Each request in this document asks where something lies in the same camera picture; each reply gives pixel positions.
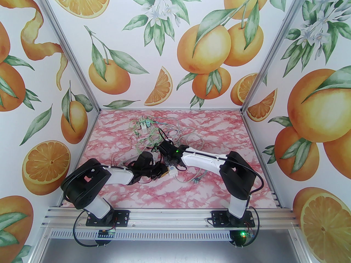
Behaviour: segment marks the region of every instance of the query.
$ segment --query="orange branch illustration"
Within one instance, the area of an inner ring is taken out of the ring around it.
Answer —
[[[35,40],[38,37],[39,29],[44,23],[43,15],[39,6],[33,0],[0,0],[0,5],[9,9],[13,8],[34,8],[34,18],[28,21],[21,31],[21,43],[23,50],[31,60],[42,60],[46,56],[51,56],[54,53],[61,53],[60,69],[56,74],[56,85],[61,90],[60,80],[62,73],[65,70],[68,60],[63,53],[59,44],[52,42],[37,43]]]

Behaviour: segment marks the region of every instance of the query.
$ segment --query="metal base plate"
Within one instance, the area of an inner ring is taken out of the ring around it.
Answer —
[[[101,219],[96,218],[93,214],[89,214],[86,226],[90,227],[127,227],[129,220],[129,210],[115,210],[113,212],[113,217],[109,223],[102,222]]]
[[[215,228],[247,228],[255,227],[255,222],[252,217],[252,212],[247,210],[245,211],[242,218],[236,218],[230,216],[230,219],[227,216],[227,210],[212,210],[211,211],[213,227]]]

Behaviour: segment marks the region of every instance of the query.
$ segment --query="black mounting bracket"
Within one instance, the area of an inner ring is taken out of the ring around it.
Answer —
[[[255,227],[255,221],[252,212],[246,210],[242,218],[236,218],[229,213],[228,210],[212,210],[211,211],[213,227],[215,228],[247,228]]]
[[[129,221],[129,210],[115,210],[113,212],[113,216],[111,220],[106,223],[102,219],[95,217],[92,213],[88,215],[87,221],[85,223],[86,226],[89,227],[127,227]]]

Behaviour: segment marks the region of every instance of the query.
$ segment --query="pink marble surface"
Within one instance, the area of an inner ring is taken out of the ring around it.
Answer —
[[[84,155],[80,161],[83,164],[90,158],[96,158],[102,164],[110,165],[113,160],[117,165],[136,156],[136,144],[144,136],[137,137],[129,129],[129,123],[141,116],[163,117],[157,120],[168,124],[178,125],[183,134],[193,131],[203,139],[201,150],[228,154],[237,151],[264,178],[257,156],[248,137],[238,111],[230,110],[103,110],[93,130]],[[178,134],[169,133],[174,141]],[[200,150],[202,141],[196,135],[189,135],[182,144]],[[189,167],[186,172],[179,172],[178,179],[186,181],[192,178],[198,168]],[[254,188],[260,186],[256,178]],[[100,195],[113,207],[123,208],[227,208],[230,195],[222,178],[207,172],[196,184],[193,181],[180,183],[169,175],[148,184],[134,185],[105,185]],[[253,194],[250,205],[256,208],[276,208],[267,183],[262,190]],[[72,206],[64,202],[63,206]]]

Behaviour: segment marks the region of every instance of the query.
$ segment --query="robotic arm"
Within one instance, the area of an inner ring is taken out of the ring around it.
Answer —
[[[73,203],[76,209],[85,209],[92,213],[102,223],[108,224],[113,218],[114,210],[111,205],[101,198],[98,193],[105,184],[132,185],[142,176],[152,180],[163,177],[168,173],[168,166],[194,166],[203,168],[222,177],[231,194],[229,213],[236,218],[242,218],[250,200],[251,188],[256,176],[262,178],[237,153],[231,151],[228,155],[218,155],[198,151],[187,145],[176,147],[168,138],[155,148],[160,151],[164,163],[154,163],[150,152],[143,152],[136,161],[127,167],[111,167],[101,165],[96,159],[89,159],[61,184],[64,198]]]

